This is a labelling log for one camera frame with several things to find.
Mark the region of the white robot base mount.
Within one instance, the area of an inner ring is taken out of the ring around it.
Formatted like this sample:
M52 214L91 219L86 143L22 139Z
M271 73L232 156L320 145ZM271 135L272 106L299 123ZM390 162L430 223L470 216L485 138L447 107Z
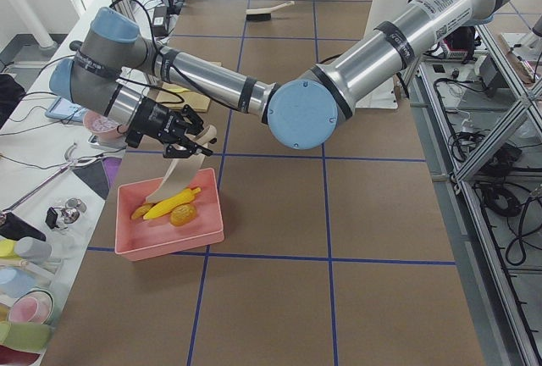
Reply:
M373 0L363 39L329 65L329 75L352 109L397 107L393 75L401 58L376 27L401 15L410 1Z

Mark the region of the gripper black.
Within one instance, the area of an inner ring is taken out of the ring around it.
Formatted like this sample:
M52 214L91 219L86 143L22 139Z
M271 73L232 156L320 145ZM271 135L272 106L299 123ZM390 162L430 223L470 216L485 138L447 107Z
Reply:
M188 104L174 111L146 97L135 112L126 136L128 146L137 148L143 136L163 144L165 158L189 158L192 155L210 157L213 151L188 138L203 131L203 120Z

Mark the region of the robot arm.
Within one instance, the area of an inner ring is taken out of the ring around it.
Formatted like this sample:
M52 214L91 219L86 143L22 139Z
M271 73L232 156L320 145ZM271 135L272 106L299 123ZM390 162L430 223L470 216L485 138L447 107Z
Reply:
M125 125L131 147L143 136L160 141L166 158L208 154L199 139L202 120L189 107L175 112L122 85L122 68L155 75L227 108L254 114L283 145L311 149L350 119L357 102L385 80L457 28L488 19L509 1L412 0L334 62L316 64L284 85L268 85L160 46L143 37L135 22L103 7L74 57L56 66L49 86L60 97Z

